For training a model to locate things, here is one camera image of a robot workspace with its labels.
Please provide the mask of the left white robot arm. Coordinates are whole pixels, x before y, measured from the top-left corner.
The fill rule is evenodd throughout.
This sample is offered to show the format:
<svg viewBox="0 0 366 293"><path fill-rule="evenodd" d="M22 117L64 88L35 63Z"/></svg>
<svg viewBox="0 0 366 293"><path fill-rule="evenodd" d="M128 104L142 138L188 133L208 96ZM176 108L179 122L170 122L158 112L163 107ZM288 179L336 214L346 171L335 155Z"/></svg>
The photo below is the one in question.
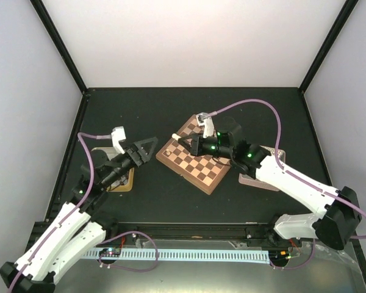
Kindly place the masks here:
<svg viewBox="0 0 366 293"><path fill-rule="evenodd" d="M102 215L99 209L113 183L122 183L130 170L150 161L158 139L140 140L125 149L115 140L113 145L119 149L118 154L95 166L84 142L87 134L80 132L77 136L88 167L74 187L71 199L62 205L34 245L15 262L5 262L0 268L9 292L54 292L64 274L89 249L126 236L119 234L117 220Z"/></svg>

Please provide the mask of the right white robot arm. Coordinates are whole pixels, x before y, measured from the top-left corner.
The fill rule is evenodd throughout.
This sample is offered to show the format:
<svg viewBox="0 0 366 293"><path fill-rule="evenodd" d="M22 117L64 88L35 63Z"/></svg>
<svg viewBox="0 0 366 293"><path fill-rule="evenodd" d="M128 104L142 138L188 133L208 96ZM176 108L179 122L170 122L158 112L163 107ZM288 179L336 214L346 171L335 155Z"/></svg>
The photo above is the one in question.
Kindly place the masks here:
<svg viewBox="0 0 366 293"><path fill-rule="evenodd" d="M334 250L344 249L362 220L353 189L327 186L283 164L268 149L248 143L242 127L235 121L216 128L207 120L204 127L204 133L172 137L192 156L229 159L230 165L241 174L279 189L310 211L278 217L265 230L270 245L278 246L286 239L300 237L318 239Z"/></svg>

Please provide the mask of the light chess piece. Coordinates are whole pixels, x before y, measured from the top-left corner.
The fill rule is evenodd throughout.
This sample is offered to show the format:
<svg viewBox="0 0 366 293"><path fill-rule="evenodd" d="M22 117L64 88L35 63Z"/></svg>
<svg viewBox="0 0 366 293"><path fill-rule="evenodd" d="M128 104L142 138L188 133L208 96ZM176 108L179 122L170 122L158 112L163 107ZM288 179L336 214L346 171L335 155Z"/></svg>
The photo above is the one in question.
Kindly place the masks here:
<svg viewBox="0 0 366 293"><path fill-rule="evenodd" d="M172 135L171 135L171 137L174 139L174 140L179 140L179 139L181 139L181 136L179 136L178 134L176 134L176 133L173 133Z"/></svg>

